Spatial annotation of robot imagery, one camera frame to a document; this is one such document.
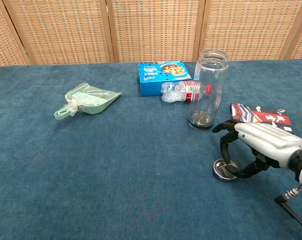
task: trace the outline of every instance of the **dustpan handle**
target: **dustpan handle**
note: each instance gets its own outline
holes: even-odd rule
[[[70,113],[74,110],[77,109],[77,107],[66,105],[65,107],[61,108],[60,110],[56,111],[54,113],[54,116],[56,119],[61,120],[66,118],[67,116],[70,115]]]

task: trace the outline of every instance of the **blue tablecloth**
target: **blue tablecloth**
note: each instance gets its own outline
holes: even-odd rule
[[[81,82],[123,93],[98,115],[56,120]],[[302,137],[302,60],[231,62],[216,123],[232,102],[284,108]],[[274,202],[299,185],[294,172],[218,180],[226,132],[189,127],[188,112],[140,97],[135,63],[0,67],[0,239],[301,240]],[[230,152],[254,160],[239,140]],[[302,218],[302,192],[289,205]]]

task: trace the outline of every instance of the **clear glass bottle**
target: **clear glass bottle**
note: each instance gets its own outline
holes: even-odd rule
[[[220,105],[222,87],[228,72],[228,55],[219,50],[205,50],[199,55],[194,72],[194,84],[189,112],[189,125],[206,129],[214,124]]]

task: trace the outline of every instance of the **crushed plastic bottle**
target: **crushed plastic bottle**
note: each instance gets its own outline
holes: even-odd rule
[[[179,82],[166,82],[162,84],[161,93],[162,101],[173,103],[176,101],[190,102],[192,99],[192,92],[194,81],[179,81]]]

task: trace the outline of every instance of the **robotic hand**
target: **robotic hand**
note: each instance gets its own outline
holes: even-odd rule
[[[250,178],[270,166],[291,169],[295,179],[302,183],[302,138],[266,123],[249,123],[231,119],[218,124],[214,133],[228,130],[221,137],[220,148],[226,169],[238,178]],[[230,164],[229,143],[240,139],[251,149],[256,160],[244,169]]]

